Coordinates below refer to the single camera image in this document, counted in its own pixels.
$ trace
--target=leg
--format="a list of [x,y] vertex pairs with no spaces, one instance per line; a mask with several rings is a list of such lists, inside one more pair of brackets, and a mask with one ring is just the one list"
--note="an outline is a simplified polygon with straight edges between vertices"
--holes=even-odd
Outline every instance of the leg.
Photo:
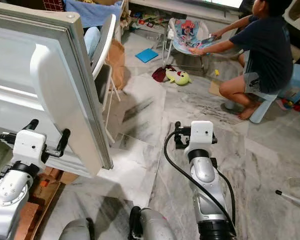
[[245,55],[244,55],[244,53],[239,55],[238,61],[241,64],[241,66],[244,68],[245,67]]
[[248,119],[260,105],[260,103],[251,100],[245,94],[245,88],[246,83],[243,75],[222,83],[219,88],[222,96],[245,107],[244,111],[239,115],[239,118],[242,120]]

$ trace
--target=gray tile floor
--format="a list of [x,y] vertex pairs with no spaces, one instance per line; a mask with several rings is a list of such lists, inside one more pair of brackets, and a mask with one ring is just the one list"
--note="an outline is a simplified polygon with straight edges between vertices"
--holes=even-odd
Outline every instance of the gray tile floor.
[[[148,63],[135,58],[153,42],[133,33],[122,41],[127,86],[120,93],[121,103],[114,98],[109,122],[117,139],[111,148],[114,169],[67,186],[52,213],[59,217],[49,219],[41,239],[58,239],[62,228],[78,217],[98,219],[98,239],[125,239],[124,222],[133,204],[149,204],[162,212],[177,239],[198,239],[189,183],[167,163],[162,147],[175,121],[189,125],[209,120],[219,140],[212,154],[235,192],[238,239],[300,240],[300,207],[274,194],[282,189],[300,197],[300,114],[273,104],[260,124],[241,121],[222,110],[222,97],[209,93],[211,79],[226,81],[242,71],[236,61],[212,58],[205,76],[185,69],[193,80],[185,86],[157,83],[151,74],[161,66],[160,51]],[[171,61],[198,65],[198,59],[177,52]],[[172,143],[169,151],[187,169],[182,152],[173,150]],[[6,152],[0,147],[0,162]],[[229,206],[229,193],[224,192]]]

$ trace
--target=white refrigerator door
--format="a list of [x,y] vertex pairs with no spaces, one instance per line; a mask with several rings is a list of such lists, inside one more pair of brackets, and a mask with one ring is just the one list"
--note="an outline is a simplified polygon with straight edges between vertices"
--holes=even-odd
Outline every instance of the white refrigerator door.
[[112,168],[80,16],[0,3],[0,133],[32,119],[56,147],[71,135],[64,156],[47,166],[93,177]]

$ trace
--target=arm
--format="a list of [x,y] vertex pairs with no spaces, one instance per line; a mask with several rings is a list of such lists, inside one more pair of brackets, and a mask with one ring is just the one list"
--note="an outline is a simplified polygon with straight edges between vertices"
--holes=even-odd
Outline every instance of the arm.
[[199,48],[189,48],[189,51],[193,54],[197,54],[197,55],[205,55],[205,54],[208,54],[208,53],[221,53],[221,52],[224,52],[228,49],[232,49],[235,45],[229,41],[229,40],[226,40],[226,41],[222,41],[222,42],[219,42],[217,44],[214,44],[212,46],[208,46],[208,47],[205,47],[205,48],[202,48],[202,49],[199,49]]
[[217,31],[217,32],[214,32],[212,33],[213,36],[215,36],[216,38],[219,38],[221,37],[223,34],[225,34],[226,32],[232,30],[232,29],[238,29],[238,28],[243,28],[243,27],[246,27],[247,25],[249,25],[249,18],[251,17],[252,15],[249,15],[249,16],[245,16],[237,21],[235,21],[234,23],[226,26],[225,28]]

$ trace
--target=red cloth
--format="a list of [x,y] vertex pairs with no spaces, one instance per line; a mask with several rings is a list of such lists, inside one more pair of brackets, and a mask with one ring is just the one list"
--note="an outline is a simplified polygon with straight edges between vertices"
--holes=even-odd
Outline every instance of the red cloth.
[[166,69],[171,69],[172,71],[176,72],[177,70],[175,70],[171,65],[167,65],[165,67],[165,69],[163,69],[162,67],[159,67],[157,70],[154,71],[154,73],[152,74],[152,77],[154,80],[156,80],[159,83],[162,83],[166,77]]

